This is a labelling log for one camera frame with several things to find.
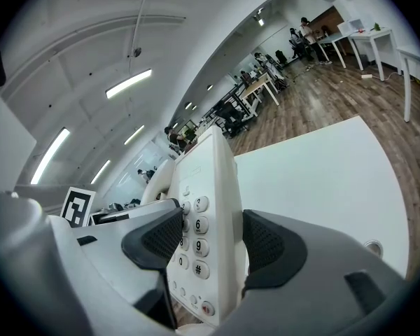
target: wooden floor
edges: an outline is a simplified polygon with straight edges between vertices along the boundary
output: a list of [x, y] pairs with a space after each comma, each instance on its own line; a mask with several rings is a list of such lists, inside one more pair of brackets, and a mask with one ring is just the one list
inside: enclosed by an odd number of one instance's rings
[[[229, 144], [239, 155], [361, 116], [385, 150], [400, 183], [409, 223], [407, 278], [412, 279], [420, 270], [420, 85], [411, 83], [412, 114], [406, 123], [403, 77], [395, 73], [384, 82], [363, 80], [361, 74], [378, 76], [376, 67], [361, 72], [354, 57], [345, 62], [346, 69], [335, 61], [309, 71], [302, 61], [293, 62], [284, 71], [291, 82], [277, 97], [280, 106], [266, 92], [250, 130]], [[292, 76], [303, 71], [292, 83]], [[391, 72], [384, 67], [385, 77]]]

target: cable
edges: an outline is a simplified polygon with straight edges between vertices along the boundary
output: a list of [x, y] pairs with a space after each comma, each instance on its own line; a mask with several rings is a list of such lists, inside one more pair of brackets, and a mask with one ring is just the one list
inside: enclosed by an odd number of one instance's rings
[[393, 74], [397, 74], [397, 73], [398, 72], [392, 72], [386, 79], [384, 79], [384, 81], [387, 81]]
[[145, 1], [146, 0], [141, 0], [139, 15], [137, 16], [137, 21], [135, 23], [134, 35], [132, 35], [131, 53], [129, 55], [129, 69], [128, 69], [129, 77], [131, 76], [131, 61], [132, 61], [132, 58], [134, 57], [134, 47], [137, 46], [138, 40], [139, 40], [138, 39], [139, 35], [137, 34], [137, 32], [139, 30], [139, 25], [140, 25], [140, 21], [141, 21], [141, 14], [143, 12], [143, 7], [144, 7], [144, 4], [145, 4]]
[[303, 68], [303, 70], [301, 70], [301, 72], [299, 72], [297, 75], [294, 75], [294, 77], [292, 78], [293, 83], [295, 84], [295, 79], [305, 73], [307, 73], [309, 70], [311, 70], [312, 68], [314, 68], [315, 65], [314, 64], [308, 64], [307, 66], [305, 66]]
[[134, 47], [137, 46], [137, 42], [138, 42], [138, 36], [137, 36], [137, 32], [139, 30], [139, 25], [140, 25], [140, 20], [141, 20], [141, 14], [143, 12], [143, 7], [145, 4], [146, 0], [141, 0], [141, 4], [140, 4], [140, 9], [139, 9], [139, 16], [137, 17], [137, 21], [135, 24], [135, 30], [134, 30], [134, 35], [132, 37], [132, 49], [131, 49], [131, 54], [134, 54]]

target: table leg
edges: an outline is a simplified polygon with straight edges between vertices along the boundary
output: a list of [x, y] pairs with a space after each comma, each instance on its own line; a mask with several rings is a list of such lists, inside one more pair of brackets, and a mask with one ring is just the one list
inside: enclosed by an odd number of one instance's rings
[[358, 50], [356, 49], [355, 41], [352, 38], [349, 38], [349, 41], [350, 41], [351, 48], [353, 48], [353, 52], [355, 53], [356, 60], [358, 61], [359, 69], [361, 71], [363, 71], [364, 70], [363, 64], [361, 62], [361, 59], [359, 58], [359, 54], [358, 54]]
[[275, 104], [277, 106], [279, 106], [279, 102], [277, 101], [277, 98], [275, 98], [274, 94], [272, 93], [272, 91], [269, 89], [269, 87], [267, 86], [267, 83], [263, 83], [263, 85], [265, 85], [266, 90], [269, 92], [269, 94], [271, 95], [272, 99], [274, 100]]
[[272, 88], [274, 88], [275, 93], [279, 93], [279, 91], [275, 88], [275, 84], [272, 82], [272, 80], [270, 79], [270, 77], [267, 77], [267, 82], [269, 82], [272, 85]]
[[342, 55], [341, 55], [341, 53], [339, 52], [339, 49], [336, 46], [336, 42], [333, 42], [332, 45], [335, 48], [337, 55], [339, 56], [339, 60], [341, 60], [342, 66], [346, 69], [347, 67], [345, 66], [344, 59], [342, 58]]
[[381, 81], [384, 81], [383, 66], [381, 65], [381, 58], [378, 53], [378, 48], [377, 48], [377, 44], [375, 43], [375, 39], [371, 38], [370, 43], [372, 44], [373, 54], [375, 55], [375, 62], [377, 63], [377, 66], [378, 66], [379, 79]]
[[319, 45], [319, 47], [322, 49], [323, 54], [325, 55], [325, 58], [327, 59], [327, 61], [330, 61], [330, 59], [327, 56], [327, 53], [325, 52], [325, 50], [323, 49], [322, 45], [318, 42], [317, 43]]
[[391, 37], [392, 48], [395, 51], [395, 63], [397, 64], [397, 72], [398, 72], [399, 75], [401, 75], [402, 60], [398, 56], [397, 43], [395, 42], [395, 37], [393, 36], [392, 31], [389, 34], [389, 36]]
[[255, 95], [255, 98], [258, 100], [258, 102], [263, 103], [263, 101], [261, 100], [261, 98], [259, 98], [257, 92], [254, 91], [253, 94]]
[[337, 41], [336, 43], [338, 43], [339, 46], [341, 46], [341, 50], [342, 50], [342, 53], [344, 54], [344, 56], [347, 56], [347, 52], [345, 52], [344, 46], [342, 46], [341, 41]]
[[405, 75], [405, 122], [409, 122], [411, 114], [411, 75], [409, 75], [409, 61], [407, 58], [401, 56], [401, 62], [403, 74]]
[[247, 107], [244, 105], [244, 103], [239, 99], [237, 95], [232, 96], [235, 102], [241, 107], [241, 109], [248, 114], [248, 116], [251, 115], [251, 112], [247, 109]]
[[247, 108], [251, 110], [251, 113], [255, 116], [258, 117], [258, 114], [255, 112], [255, 110], [253, 109], [252, 105], [250, 103], [248, 103], [247, 98], [244, 100], [244, 103], [247, 105]]

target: white telephone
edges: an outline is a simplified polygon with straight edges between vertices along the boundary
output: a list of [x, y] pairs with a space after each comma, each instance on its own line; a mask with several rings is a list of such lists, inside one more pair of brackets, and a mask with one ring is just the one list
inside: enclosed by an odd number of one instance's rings
[[219, 127], [210, 127], [175, 162], [162, 163], [141, 204], [166, 190], [184, 214], [183, 237], [167, 268], [170, 292], [216, 327], [240, 303], [246, 276], [237, 166]]

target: desk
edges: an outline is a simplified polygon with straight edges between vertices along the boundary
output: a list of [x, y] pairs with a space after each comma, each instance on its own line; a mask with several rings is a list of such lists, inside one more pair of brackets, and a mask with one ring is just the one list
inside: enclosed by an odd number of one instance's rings
[[235, 161], [243, 209], [336, 229], [361, 244], [377, 240], [383, 260], [406, 275], [405, 203], [389, 159], [361, 117], [238, 155]]
[[279, 93], [279, 91], [277, 91], [277, 89], [275, 88], [273, 82], [271, 81], [269, 75], [267, 73], [261, 75], [258, 79], [257, 82], [252, 83], [252, 85], [250, 85], [249, 87], [247, 87], [245, 89], [245, 91], [241, 94], [241, 96], [239, 97], [240, 99], [244, 99], [245, 103], [248, 104], [250, 110], [253, 112], [253, 114], [255, 116], [257, 116], [257, 113], [252, 109], [252, 106], [246, 101], [246, 98], [250, 95], [250, 94], [254, 94], [255, 98], [258, 99], [259, 102], [261, 102], [261, 99], [258, 97], [258, 95], [256, 94], [256, 90], [258, 88], [260, 88], [261, 86], [265, 86], [266, 90], [269, 92], [269, 94], [271, 95], [272, 99], [274, 100], [275, 104], [278, 106], [279, 102], [277, 101], [277, 98], [275, 98], [274, 94], [272, 93], [272, 91], [269, 89], [267, 83], [271, 83], [272, 87], [274, 88], [274, 90]]
[[361, 60], [359, 58], [358, 50], [356, 49], [354, 40], [370, 42], [370, 44], [372, 45], [373, 54], [375, 56], [375, 61], [377, 62], [377, 66], [378, 66], [379, 79], [381, 81], [384, 81], [383, 66], [381, 65], [381, 58], [379, 57], [378, 48], [377, 48], [377, 44], [375, 43], [375, 40], [380, 37], [388, 36], [388, 35], [391, 38], [392, 48], [395, 51], [395, 63], [397, 64], [397, 71], [398, 71], [398, 74], [401, 75], [400, 59], [398, 58], [397, 45], [396, 45], [395, 38], [392, 33], [392, 29], [389, 29], [388, 27], [383, 27], [379, 31], [372, 30], [369, 32], [355, 32], [349, 35], [349, 41], [350, 41], [351, 47], [353, 48], [353, 51], [355, 52], [356, 59], [358, 60], [359, 69], [361, 71], [364, 70], [363, 64], [361, 64]]
[[[339, 49], [337, 48], [337, 46], [336, 46], [336, 42], [337, 41], [339, 41], [339, 40], [342, 40], [343, 38], [345, 38], [346, 36], [344, 36], [344, 35], [342, 35], [340, 32], [337, 32], [336, 34], [331, 34], [331, 35], [329, 35], [329, 36], [327, 36], [327, 37], [325, 37], [325, 38], [322, 38], [320, 41], [317, 41], [317, 43], [319, 44], [319, 46], [321, 47], [321, 49], [322, 49], [322, 52], [323, 52], [323, 54], [325, 55], [325, 58], [328, 60], [328, 61], [330, 61], [330, 59], [328, 58], [328, 56], [327, 56], [327, 54], [326, 54], [326, 52], [325, 52], [325, 50], [323, 49], [323, 47], [322, 47], [322, 43], [331, 43], [332, 45], [333, 45], [333, 47], [335, 48], [335, 50], [336, 50], [336, 52], [337, 52], [337, 55], [339, 56], [339, 60], [341, 60], [341, 63], [342, 63], [342, 66], [344, 67], [344, 68], [346, 68], [345, 67], [345, 62], [344, 62], [344, 59], [342, 58], [342, 56], [341, 56], [341, 53], [339, 52]], [[345, 50], [344, 50], [344, 47], [342, 47], [342, 45], [341, 44], [339, 44], [340, 46], [341, 46], [341, 49], [342, 49], [342, 52], [344, 53], [344, 55], [345, 56], [347, 56], [347, 54], [346, 54], [346, 52], [345, 52]]]
[[409, 60], [416, 64], [420, 63], [420, 47], [417, 45], [405, 45], [397, 48], [400, 54], [400, 63], [402, 64], [405, 75], [405, 122], [409, 122], [411, 114], [411, 75], [409, 71]]

